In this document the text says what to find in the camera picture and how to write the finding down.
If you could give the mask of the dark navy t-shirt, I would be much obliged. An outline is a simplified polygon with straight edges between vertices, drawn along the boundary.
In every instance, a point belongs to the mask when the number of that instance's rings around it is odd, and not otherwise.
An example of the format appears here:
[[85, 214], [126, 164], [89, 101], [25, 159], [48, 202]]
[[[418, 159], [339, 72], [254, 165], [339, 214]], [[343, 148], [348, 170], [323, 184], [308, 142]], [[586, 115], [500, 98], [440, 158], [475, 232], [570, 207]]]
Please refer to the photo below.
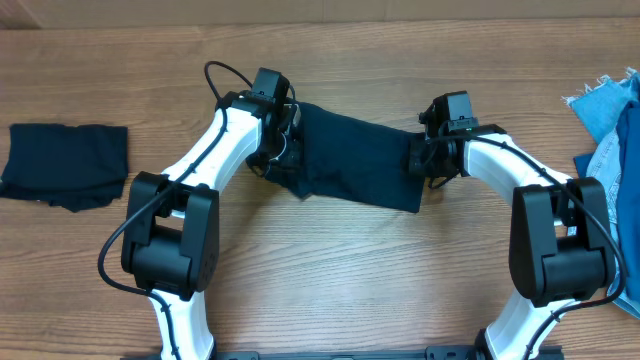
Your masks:
[[417, 213], [425, 178], [408, 172], [411, 133], [301, 103], [301, 166], [266, 179], [305, 199], [320, 195]]

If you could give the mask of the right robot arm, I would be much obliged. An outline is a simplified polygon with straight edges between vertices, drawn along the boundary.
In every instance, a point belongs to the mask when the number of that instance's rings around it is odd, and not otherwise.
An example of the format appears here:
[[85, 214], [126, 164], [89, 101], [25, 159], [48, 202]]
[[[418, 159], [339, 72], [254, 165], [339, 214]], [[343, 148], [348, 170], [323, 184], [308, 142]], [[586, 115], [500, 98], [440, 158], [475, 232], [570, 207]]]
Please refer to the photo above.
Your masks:
[[497, 125], [480, 125], [465, 91], [435, 98], [419, 115], [422, 139], [410, 145], [411, 174], [435, 190], [474, 177], [511, 207], [508, 265], [514, 291], [471, 345], [430, 346], [428, 359], [561, 359], [543, 342], [562, 317], [613, 302], [594, 294], [623, 285], [626, 265], [612, 238], [604, 188], [573, 179], [521, 150]]

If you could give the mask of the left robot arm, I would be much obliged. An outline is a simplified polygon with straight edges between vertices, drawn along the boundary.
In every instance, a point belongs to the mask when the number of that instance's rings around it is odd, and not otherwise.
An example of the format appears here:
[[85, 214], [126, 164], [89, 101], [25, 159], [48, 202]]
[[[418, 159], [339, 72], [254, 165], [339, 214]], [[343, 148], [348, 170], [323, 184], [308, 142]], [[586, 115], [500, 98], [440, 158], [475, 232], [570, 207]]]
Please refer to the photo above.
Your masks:
[[215, 357], [204, 291], [219, 256], [220, 196], [242, 164], [261, 176], [299, 169], [299, 118], [289, 80], [261, 68], [247, 90], [218, 98], [211, 126], [178, 162], [134, 178], [121, 266], [154, 308], [158, 358]]

